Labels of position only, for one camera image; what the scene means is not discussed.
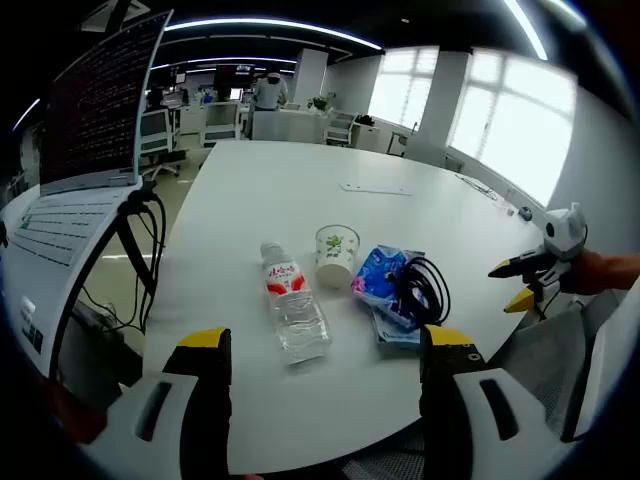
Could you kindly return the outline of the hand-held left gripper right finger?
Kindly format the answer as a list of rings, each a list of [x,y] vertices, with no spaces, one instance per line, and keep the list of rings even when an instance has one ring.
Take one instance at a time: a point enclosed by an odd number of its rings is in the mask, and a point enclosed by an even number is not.
[[[425,325],[419,411],[427,479],[546,479],[571,455],[545,408],[462,332]]]

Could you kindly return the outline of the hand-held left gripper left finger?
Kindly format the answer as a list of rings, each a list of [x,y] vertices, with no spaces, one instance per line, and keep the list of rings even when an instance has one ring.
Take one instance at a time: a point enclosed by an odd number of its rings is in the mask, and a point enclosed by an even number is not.
[[[84,452],[109,479],[227,479],[231,331],[192,333],[107,410]]]

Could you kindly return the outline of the person's right hand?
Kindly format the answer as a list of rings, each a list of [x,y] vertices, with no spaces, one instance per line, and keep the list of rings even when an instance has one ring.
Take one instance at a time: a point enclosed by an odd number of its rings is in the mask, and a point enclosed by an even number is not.
[[[568,272],[560,277],[560,290],[577,295],[595,295],[607,289],[607,261],[591,250],[582,250],[571,260]]]

